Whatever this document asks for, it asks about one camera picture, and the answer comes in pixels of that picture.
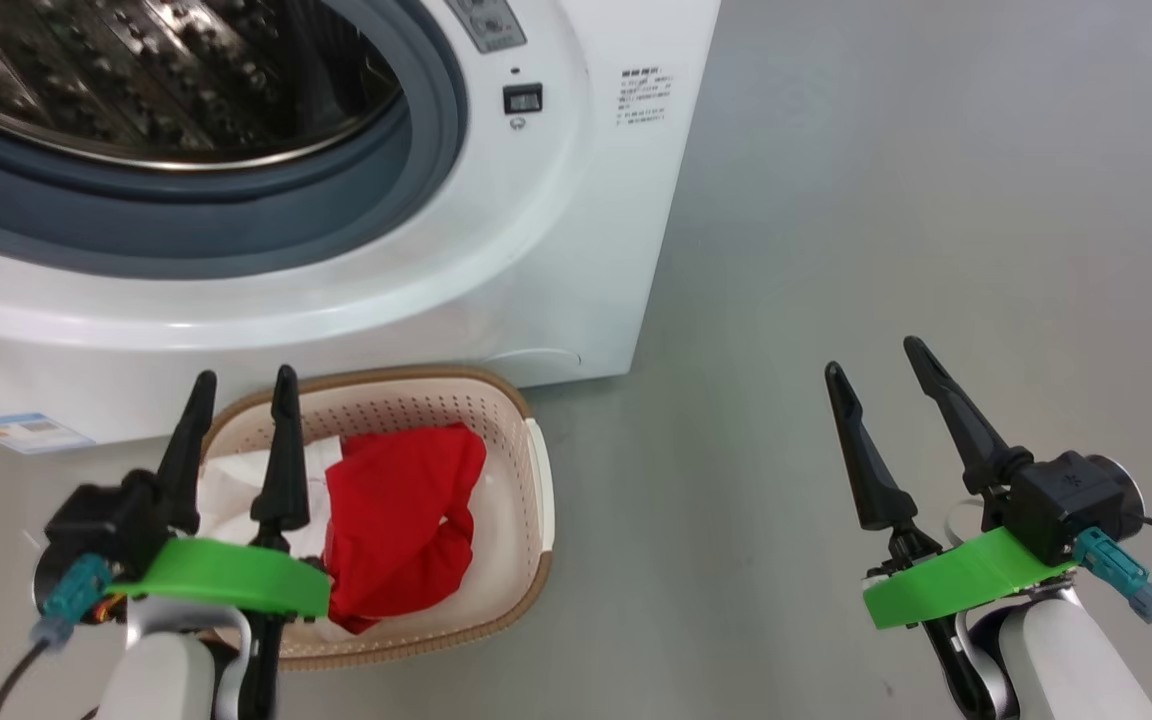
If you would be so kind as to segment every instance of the laundry basket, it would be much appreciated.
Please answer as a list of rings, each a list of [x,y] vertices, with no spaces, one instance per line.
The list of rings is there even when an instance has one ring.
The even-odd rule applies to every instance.
[[[204,460],[267,450],[274,435],[271,392],[243,397],[215,417]],[[486,462],[470,498],[473,561],[461,589],[429,611],[387,619],[361,635],[324,639],[320,628],[287,626],[287,670],[382,662],[457,646],[513,624],[550,575],[553,483],[531,410],[508,382],[470,367],[374,370],[301,384],[305,442],[465,423],[483,438]]]

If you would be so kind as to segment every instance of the white cloth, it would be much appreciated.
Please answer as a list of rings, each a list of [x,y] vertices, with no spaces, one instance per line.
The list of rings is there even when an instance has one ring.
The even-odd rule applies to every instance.
[[[310,524],[283,533],[293,558],[320,558],[332,520],[328,497],[328,468],[340,455],[340,438],[320,439],[305,446],[305,476],[310,500]],[[198,475],[198,536],[233,544],[248,544],[256,537],[251,506],[265,483],[268,450],[242,452],[214,457]]]

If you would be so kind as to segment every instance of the green band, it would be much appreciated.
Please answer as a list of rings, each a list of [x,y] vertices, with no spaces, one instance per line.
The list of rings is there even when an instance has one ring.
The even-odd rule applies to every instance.
[[[865,591],[878,629],[924,621],[993,602],[1074,568],[1048,568],[1003,528],[920,562]]]
[[[207,538],[173,538],[145,578],[111,584],[108,593],[159,594],[240,611],[324,617],[332,579],[283,552]]]

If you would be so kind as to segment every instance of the blue and white sticker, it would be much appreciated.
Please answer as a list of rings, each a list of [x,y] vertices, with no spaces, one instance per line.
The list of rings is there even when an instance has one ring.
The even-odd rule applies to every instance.
[[[44,414],[0,415],[0,444],[26,455],[96,445]]]

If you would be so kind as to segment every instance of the laundry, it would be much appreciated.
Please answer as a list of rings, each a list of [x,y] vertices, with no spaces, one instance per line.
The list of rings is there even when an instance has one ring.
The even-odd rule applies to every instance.
[[[236,544],[256,537],[250,507],[268,458],[258,450],[207,461],[198,535]],[[310,524],[285,537],[294,556],[323,558],[333,623],[364,632],[457,591],[473,558],[468,501],[485,458],[483,439],[463,424],[306,446]]]

